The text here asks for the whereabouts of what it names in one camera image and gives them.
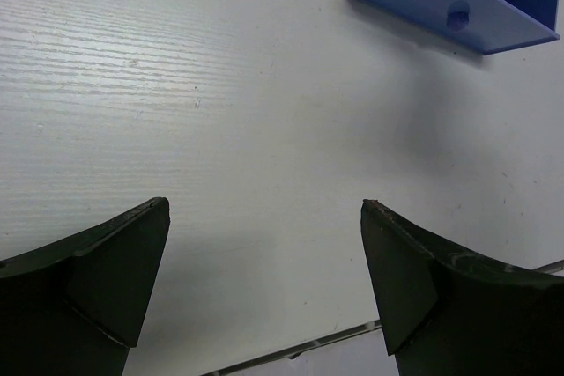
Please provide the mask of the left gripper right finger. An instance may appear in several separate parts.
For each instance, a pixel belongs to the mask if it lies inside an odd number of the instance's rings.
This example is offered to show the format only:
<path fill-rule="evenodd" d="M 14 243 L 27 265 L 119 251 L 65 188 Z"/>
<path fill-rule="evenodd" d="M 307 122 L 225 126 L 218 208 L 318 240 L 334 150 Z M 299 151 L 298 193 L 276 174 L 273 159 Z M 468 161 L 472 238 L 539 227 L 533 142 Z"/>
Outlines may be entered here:
<path fill-rule="evenodd" d="M 560 375 L 563 280 L 479 254 L 376 200 L 361 237 L 402 375 Z"/>

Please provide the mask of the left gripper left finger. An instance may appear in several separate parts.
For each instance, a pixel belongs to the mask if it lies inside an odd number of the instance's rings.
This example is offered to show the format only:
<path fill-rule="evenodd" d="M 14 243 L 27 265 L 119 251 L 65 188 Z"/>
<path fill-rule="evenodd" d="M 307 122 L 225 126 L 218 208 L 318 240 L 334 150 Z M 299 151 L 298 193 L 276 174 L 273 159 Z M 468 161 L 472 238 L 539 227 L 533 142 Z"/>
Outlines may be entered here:
<path fill-rule="evenodd" d="M 170 226 L 155 197 L 1 262 L 3 375 L 120 375 L 137 347 Z"/>

